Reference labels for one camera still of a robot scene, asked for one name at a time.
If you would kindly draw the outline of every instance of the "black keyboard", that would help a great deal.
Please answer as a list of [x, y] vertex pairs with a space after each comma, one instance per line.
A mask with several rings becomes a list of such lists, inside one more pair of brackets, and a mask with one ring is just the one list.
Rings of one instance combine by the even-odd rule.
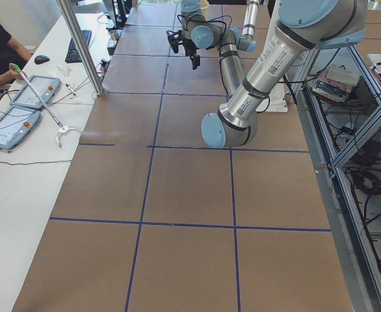
[[[82, 32], [82, 35], [84, 36], [86, 46], [89, 46], [89, 43], [91, 41], [92, 31], [87, 29], [81, 32]], [[76, 50], [75, 42], [73, 41], [73, 39], [71, 39], [71, 42], [69, 43], [68, 53], [66, 54], [65, 62], [67, 63], [82, 62], [81, 56], [79, 55], [78, 50]]]

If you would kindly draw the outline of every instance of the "black mouse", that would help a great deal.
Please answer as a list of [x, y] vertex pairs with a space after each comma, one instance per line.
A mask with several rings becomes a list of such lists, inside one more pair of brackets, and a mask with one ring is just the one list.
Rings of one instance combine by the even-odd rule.
[[43, 64], [44, 62], [48, 62], [50, 60], [49, 57], [47, 57], [46, 55], [38, 55], [37, 57], [34, 58], [34, 63], [39, 65], [39, 64]]

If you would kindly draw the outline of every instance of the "tablet device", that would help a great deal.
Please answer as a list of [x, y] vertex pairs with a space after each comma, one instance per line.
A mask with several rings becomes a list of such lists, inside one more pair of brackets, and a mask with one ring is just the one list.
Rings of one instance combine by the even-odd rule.
[[40, 118], [40, 111], [11, 107], [0, 117], [0, 148], [11, 150], [30, 132]]
[[[29, 81], [46, 104], [55, 95], [55, 92], [60, 86], [60, 79], [54, 77], [33, 75], [29, 78]], [[30, 109], [41, 109], [43, 107], [42, 103], [27, 84], [20, 89], [10, 102], [10, 105]]]

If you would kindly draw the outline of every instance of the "black end effector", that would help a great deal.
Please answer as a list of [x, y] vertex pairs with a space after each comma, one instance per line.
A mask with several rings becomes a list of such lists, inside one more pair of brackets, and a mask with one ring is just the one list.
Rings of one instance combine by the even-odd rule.
[[186, 39], [183, 37], [181, 31], [173, 32], [166, 31], [167, 40], [169, 41], [170, 47], [173, 52], [176, 54], [179, 52], [179, 46], [185, 48], [185, 55], [190, 57], [192, 61], [192, 69], [195, 70], [201, 64], [200, 56], [197, 54], [196, 50], [198, 49], [192, 40]]

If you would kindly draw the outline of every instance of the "person's hand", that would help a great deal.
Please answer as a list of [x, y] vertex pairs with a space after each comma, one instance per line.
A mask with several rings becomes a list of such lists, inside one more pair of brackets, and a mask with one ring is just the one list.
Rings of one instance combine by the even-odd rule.
[[[21, 75], [15, 71], [15, 69], [13, 67], [14, 65], [15, 64], [13, 64], [13, 63], [10, 63], [8, 65], [8, 72], [10, 73], [11, 77], [13, 77], [13, 79], [23, 79], [23, 78], [21, 78]], [[24, 74], [24, 76], [27, 77], [27, 75], [24, 71], [21, 71], [21, 72]]]

